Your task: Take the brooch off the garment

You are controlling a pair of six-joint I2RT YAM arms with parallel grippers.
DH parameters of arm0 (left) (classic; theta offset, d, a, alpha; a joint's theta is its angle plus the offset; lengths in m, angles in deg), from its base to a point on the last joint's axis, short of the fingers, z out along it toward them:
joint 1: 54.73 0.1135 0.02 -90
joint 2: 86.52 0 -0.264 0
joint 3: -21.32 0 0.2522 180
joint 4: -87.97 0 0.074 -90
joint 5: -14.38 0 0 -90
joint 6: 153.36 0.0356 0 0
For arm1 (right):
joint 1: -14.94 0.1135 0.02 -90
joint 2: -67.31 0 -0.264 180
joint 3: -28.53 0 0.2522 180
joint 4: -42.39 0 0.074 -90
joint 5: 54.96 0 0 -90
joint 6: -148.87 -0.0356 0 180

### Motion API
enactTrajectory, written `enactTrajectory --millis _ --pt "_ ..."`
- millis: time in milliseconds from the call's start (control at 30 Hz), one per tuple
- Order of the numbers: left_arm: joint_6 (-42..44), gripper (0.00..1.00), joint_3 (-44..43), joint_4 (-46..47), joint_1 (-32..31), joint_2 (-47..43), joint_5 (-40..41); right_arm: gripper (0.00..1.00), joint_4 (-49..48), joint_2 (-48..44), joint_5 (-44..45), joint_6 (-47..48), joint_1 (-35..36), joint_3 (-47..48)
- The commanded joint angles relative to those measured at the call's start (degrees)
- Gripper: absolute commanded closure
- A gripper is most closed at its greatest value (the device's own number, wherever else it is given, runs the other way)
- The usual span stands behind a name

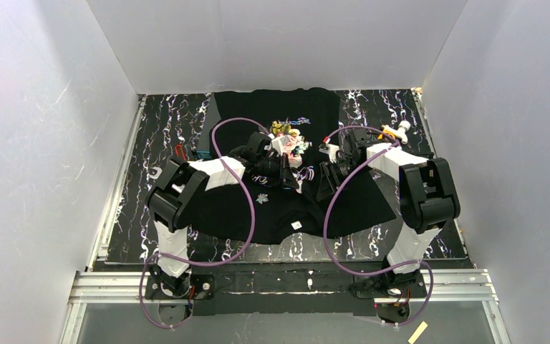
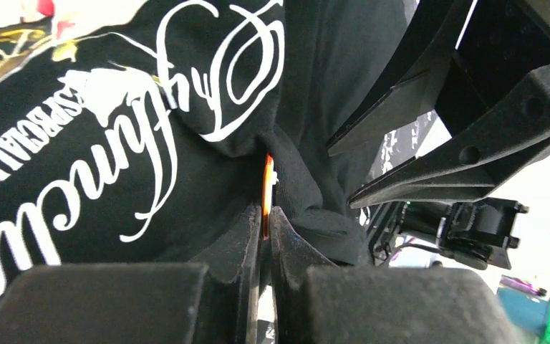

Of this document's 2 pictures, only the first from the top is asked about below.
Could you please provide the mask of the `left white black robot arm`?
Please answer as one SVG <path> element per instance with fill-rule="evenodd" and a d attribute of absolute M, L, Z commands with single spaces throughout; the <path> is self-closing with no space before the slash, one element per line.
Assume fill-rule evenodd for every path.
<path fill-rule="evenodd" d="M 187 232 L 278 244 L 286 220 L 283 202 L 295 201 L 301 182 L 280 138 L 252 133 L 245 145 L 212 160 L 171 158 L 151 188 L 146 205 L 158 232 L 158 253 L 148 260 L 153 288 L 170 297 L 191 294 Z"/>

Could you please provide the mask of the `black printed t-shirt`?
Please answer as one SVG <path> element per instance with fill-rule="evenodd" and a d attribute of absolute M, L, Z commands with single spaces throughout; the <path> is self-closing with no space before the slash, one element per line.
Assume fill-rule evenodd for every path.
<path fill-rule="evenodd" d="M 258 125 L 289 125 L 308 147 L 286 146 L 299 191 L 278 185 L 274 178 L 247 172 L 242 185 L 205 192 L 190 217 L 196 231 L 222 239 L 280 244 L 295 232 L 338 238 L 395 219 L 368 171 L 359 172 L 337 199 L 317 200 L 319 164 L 327 159 L 318 147 L 338 127 L 340 98 L 336 93 L 322 88 L 256 90 L 217 92 L 213 98 L 221 127 L 209 133 L 216 139 L 212 153 L 229 154 L 246 144 Z"/>

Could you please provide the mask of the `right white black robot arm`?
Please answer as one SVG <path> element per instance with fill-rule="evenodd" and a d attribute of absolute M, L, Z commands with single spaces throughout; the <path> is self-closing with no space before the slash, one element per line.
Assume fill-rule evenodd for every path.
<path fill-rule="evenodd" d="M 402 228 L 393 248 L 376 272 L 357 272 L 343 266 L 328 249 L 332 262 L 357 279 L 349 289 L 357 297 L 389 297 L 391 290 L 410 296 L 411 287 L 419 284 L 420 265 L 431 241 L 445 225 L 458 218 L 460 202 L 450 165 L 444 158 L 427 159 L 402 149 L 408 142 L 409 124 L 397 129 L 388 125 L 380 129 L 348 125 L 347 146 L 331 142 L 332 134 L 320 144 L 329 160 L 320 165 L 321 182 L 317 198 L 328 200 L 323 234 L 327 237 L 332 211 L 347 184 L 360 171 L 380 171 L 395 179 L 399 187 Z"/>

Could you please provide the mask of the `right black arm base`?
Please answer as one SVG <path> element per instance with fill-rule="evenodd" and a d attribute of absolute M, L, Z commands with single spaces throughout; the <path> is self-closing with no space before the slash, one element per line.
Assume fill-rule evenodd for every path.
<path fill-rule="evenodd" d="M 405 274 L 387 272 L 373 277 L 354 276 L 349 291 L 359 299 L 425 297 L 427 288 L 419 269 Z"/>

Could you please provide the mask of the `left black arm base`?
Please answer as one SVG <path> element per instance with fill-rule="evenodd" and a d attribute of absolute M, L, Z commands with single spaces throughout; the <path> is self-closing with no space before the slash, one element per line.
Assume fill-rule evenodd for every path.
<path fill-rule="evenodd" d="M 179 277 L 171 277 L 156 264 L 148 267 L 144 291 L 147 300 L 209 300 L 215 292 L 215 277 L 192 274 L 190 269 Z"/>

